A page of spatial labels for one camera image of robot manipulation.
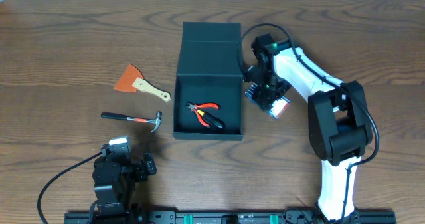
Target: wooden table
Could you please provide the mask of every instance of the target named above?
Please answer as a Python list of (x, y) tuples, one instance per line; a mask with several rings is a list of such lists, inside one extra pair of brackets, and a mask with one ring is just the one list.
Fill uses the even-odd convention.
[[(183, 21), (262, 22), (288, 28), (319, 66), (359, 81), (381, 133), (357, 172), (355, 205), (393, 208), (425, 222), (425, 0), (5, 0), (0, 4), (0, 223), (40, 223), (36, 201), (58, 172), (129, 134), (133, 157), (150, 146), (158, 174), (137, 187), (145, 206), (180, 210), (314, 206), (320, 160), (307, 138), (307, 104), (294, 91), (271, 119), (243, 101), (241, 142), (175, 140), (173, 103), (112, 89), (128, 64), (174, 91)], [(272, 32), (260, 29), (256, 34)], [(254, 38), (247, 37), (245, 47)], [(254, 62), (246, 51), (246, 60)], [(152, 126), (100, 118), (142, 117)], [(367, 147), (367, 155), (373, 144)], [(48, 189), (51, 223), (95, 200), (90, 164)]]

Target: black box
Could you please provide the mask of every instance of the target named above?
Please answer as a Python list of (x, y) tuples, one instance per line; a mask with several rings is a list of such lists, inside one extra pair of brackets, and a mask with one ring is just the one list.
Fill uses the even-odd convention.
[[(240, 23), (183, 23), (174, 95), (176, 139), (242, 140), (242, 74), (236, 61)], [(219, 110), (204, 111), (220, 118), (224, 130), (202, 126), (186, 102), (214, 102)]]

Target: red pliers handle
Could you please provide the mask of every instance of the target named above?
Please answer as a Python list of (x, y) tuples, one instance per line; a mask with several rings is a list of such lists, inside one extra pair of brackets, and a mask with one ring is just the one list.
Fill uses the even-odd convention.
[(198, 113), (198, 111), (197, 110), (195, 110), (195, 109), (193, 109), (192, 110), (193, 112), (195, 112), (195, 114), (197, 115), (197, 118), (198, 118), (198, 121), (204, 126), (204, 127), (207, 127), (207, 128), (210, 128), (210, 125), (209, 124), (207, 124), (203, 119), (202, 119), (202, 116)]
[(196, 110), (196, 109), (200, 109), (200, 108), (215, 108), (215, 109), (220, 108), (220, 106), (218, 104), (215, 104), (215, 103), (192, 104), (191, 102), (187, 102), (186, 107), (190, 108), (191, 110)]

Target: orange scraper blade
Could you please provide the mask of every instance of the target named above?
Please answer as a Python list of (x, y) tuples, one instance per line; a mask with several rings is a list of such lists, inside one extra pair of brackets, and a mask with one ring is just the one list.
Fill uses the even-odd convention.
[(130, 64), (115, 84), (114, 90), (121, 92), (137, 92), (137, 89), (133, 87), (133, 83), (136, 78), (145, 79), (140, 70)]

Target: hammer handle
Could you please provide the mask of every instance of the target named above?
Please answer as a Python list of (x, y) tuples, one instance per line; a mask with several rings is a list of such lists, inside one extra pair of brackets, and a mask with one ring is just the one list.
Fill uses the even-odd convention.
[(124, 114), (115, 114), (115, 113), (111, 113), (111, 112), (103, 112), (100, 115), (102, 118), (109, 118), (109, 119), (115, 119), (115, 120), (123, 120), (123, 121), (135, 121), (135, 122), (150, 122), (151, 120), (147, 120), (145, 118), (134, 118), (134, 117), (130, 117)]

